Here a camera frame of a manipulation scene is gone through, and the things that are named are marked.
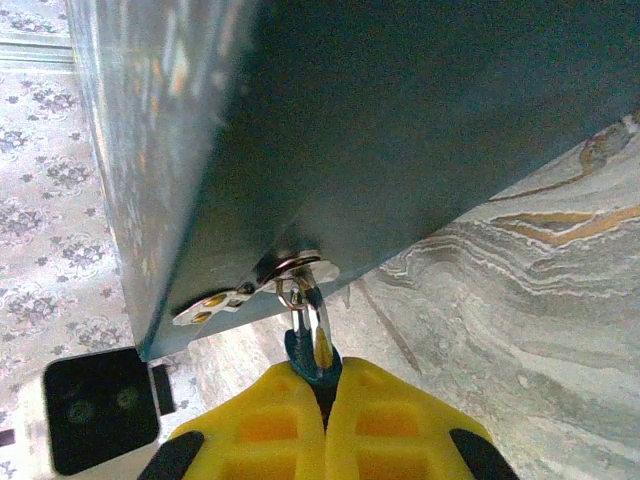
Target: floral pattern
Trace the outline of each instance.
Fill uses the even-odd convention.
[[[67,32],[61,0],[0,6],[0,37]],[[2,431],[18,421],[17,393],[30,375],[58,358],[128,346],[133,338],[73,70],[0,68],[0,92]],[[176,404],[161,419],[166,438],[203,407],[188,353],[162,361]],[[24,477],[16,448],[0,448],[0,480]]]

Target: metal ring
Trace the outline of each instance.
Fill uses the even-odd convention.
[[[291,300],[287,298],[284,293],[284,280],[278,278],[276,279],[276,294],[278,295],[278,300],[289,310],[304,310],[307,308],[306,303],[291,303]]]

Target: patterned wallpaper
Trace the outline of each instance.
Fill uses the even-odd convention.
[[[0,44],[16,32],[68,35],[65,19],[60,1],[2,2]],[[0,61],[0,431],[47,363],[132,344],[73,66]],[[177,412],[162,438],[203,410],[188,353],[163,363]],[[0,448],[0,479],[22,478],[15,448]]]

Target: yellow plastic object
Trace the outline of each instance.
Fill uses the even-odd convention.
[[[184,480],[323,480],[324,427],[313,391],[288,363],[182,424],[205,436]]]
[[[385,370],[345,358],[326,435],[327,480],[473,479],[449,436],[472,418]]]
[[[477,422],[359,358],[345,358],[325,435],[313,391],[288,363],[181,425],[205,436],[184,480],[473,479],[449,431]]]

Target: metal panel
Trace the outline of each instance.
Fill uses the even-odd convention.
[[[73,2],[141,355],[280,311],[172,317],[319,248],[329,293],[637,100],[635,7]]]

